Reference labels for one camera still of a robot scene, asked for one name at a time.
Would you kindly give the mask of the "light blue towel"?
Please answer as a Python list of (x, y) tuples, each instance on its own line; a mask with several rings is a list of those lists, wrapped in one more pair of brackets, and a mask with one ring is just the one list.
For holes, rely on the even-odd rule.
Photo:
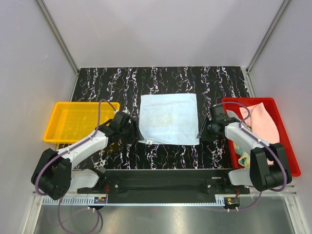
[(147, 145), (198, 145), (196, 94), (142, 95), (139, 130)]

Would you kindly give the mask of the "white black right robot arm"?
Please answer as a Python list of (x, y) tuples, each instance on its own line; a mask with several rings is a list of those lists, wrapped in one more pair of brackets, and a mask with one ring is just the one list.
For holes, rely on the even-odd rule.
[(240, 185), (250, 186), (259, 192), (283, 191), (292, 181), (286, 150), (281, 143), (271, 144), (250, 131), (243, 122), (251, 117), (250, 110), (243, 104), (248, 115), (239, 120), (229, 117), (223, 108), (224, 103), (210, 108), (210, 116), (205, 118), (197, 138), (213, 141), (218, 137), (237, 143), (250, 156), (249, 168), (235, 169), (221, 181), (226, 193), (233, 193)]

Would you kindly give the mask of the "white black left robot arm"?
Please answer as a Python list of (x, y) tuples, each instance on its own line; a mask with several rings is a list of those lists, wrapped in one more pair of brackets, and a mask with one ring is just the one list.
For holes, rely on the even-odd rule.
[(47, 195), (53, 200), (63, 197), (68, 191), (91, 189), (100, 193), (105, 188), (103, 173), (94, 169), (76, 171), (75, 167), (112, 144), (132, 144), (143, 140), (138, 121), (128, 113), (117, 111), (112, 119), (97, 127), (82, 140), (58, 151), (45, 150), (31, 177), (38, 195)]

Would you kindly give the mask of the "pink towel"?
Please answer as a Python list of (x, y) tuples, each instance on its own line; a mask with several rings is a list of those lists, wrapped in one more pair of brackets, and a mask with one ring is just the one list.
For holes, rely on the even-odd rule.
[[(251, 116), (244, 121), (246, 126), (261, 139), (271, 144), (279, 143), (280, 136), (277, 126), (265, 109), (264, 104), (261, 102), (247, 108)], [(240, 107), (239, 110), (243, 118), (248, 116), (248, 111), (244, 107)]]

